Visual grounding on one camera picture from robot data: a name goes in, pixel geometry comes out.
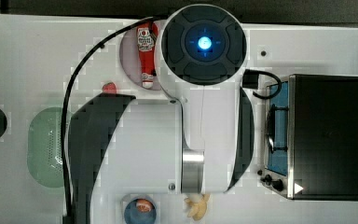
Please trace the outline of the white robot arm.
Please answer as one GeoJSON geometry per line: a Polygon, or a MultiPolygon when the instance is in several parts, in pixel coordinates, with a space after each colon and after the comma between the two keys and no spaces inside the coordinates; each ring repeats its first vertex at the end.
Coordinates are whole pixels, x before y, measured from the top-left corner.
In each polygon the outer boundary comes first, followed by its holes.
{"type": "Polygon", "coordinates": [[[125,75],[70,120],[74,224],[199,221],[250,164],[254,116],[242,86],[247,38],[221,7],[197,4],[138,30],[142,86],[125,75]]]}

